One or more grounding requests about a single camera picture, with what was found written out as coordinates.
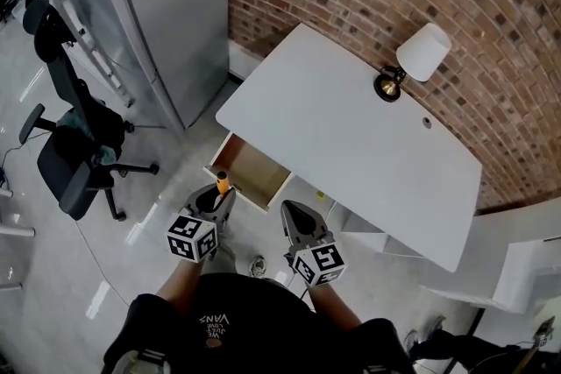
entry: chair armrest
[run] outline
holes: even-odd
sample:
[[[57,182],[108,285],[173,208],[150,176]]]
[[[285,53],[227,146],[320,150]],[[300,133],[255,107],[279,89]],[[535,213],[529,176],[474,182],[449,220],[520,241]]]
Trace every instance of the chair armrest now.
[[[32,111],[29,117],[27,117],[27,120],[25,120],[23,128],[19,132],[19,143],[21,145],[27,142],[29,135],[32,133],[33,128],[35,128],[35,124],[41,118],[44,112],[45,112],[45,106],[43,106],[40,103],[35,107],[35,109]]]
[[[75,205],[81,199],[83,193],[88,190],[91,180],[91,168],[87,162],[82,162],[78,170],[67,185],[62,198],[59,200],[59,207],[63,212],[70,214]]]

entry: desk leg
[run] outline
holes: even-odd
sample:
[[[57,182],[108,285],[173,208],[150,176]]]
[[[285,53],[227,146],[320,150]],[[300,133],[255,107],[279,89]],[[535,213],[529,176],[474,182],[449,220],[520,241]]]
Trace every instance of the desk leg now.
[[[2,284],[0,285],[0,292],[9,292],[11,290],[21,290],[24,288],[19,282],[13,284]]]
[[[0,234],[6,234],[8,236],[35,237],[35,229],[19,228],[17,226],[0,224]]]

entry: black office chair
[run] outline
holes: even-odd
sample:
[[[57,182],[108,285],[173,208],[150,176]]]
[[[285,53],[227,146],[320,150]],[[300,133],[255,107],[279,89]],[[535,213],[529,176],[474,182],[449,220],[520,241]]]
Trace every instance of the black office chair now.
[[[0,18],[7,22],[6,18],[11,14],[11,11],[16,8],[18,0],[0,0]]]
[[[111,172],[118,171],[123,177],[128,172],[155,175],[160,168],[156,164],[140,167],[96,163],[96,155],[102,145],[112,149],[119,159],[124,135],[133,132],[134,126],[92,97],[87,84],[76,76],[62,47],[63,42],[72,42],[74,37],[48,0],[30,3],[24,15],[24,28],[35,36],[35,50],[46,63],[57,94],[73,106],[69,112],[77,115],[82,126],[57,126],[55,122],[41,117],[45,107],[39,104],[25,121],[19,133],[19,142],[24,144],[33,128],[52,132],[41,150],[37,165],[65,213],[80,220],[88,212],[97,192],[103,190],[113,218],[120,222],[125,220],[126,214],[117,212],[115,206]]]

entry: wooden drawer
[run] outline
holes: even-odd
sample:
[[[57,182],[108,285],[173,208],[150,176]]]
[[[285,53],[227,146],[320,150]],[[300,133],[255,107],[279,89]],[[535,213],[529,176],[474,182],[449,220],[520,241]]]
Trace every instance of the wooden drawer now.
[[[228,173],[238,195],[265,214],[293,176],[234,133],[224,140],[204,171],[214,179],[218,172]]]

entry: lamp base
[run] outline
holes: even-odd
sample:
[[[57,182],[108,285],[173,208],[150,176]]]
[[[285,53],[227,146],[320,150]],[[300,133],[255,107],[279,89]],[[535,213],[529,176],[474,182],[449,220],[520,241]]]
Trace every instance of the lamp base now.
[[[380,74],[374,79],[374,90],[376,94],[385,102],[395,102],[401,96],[401,88],[394,78]]]

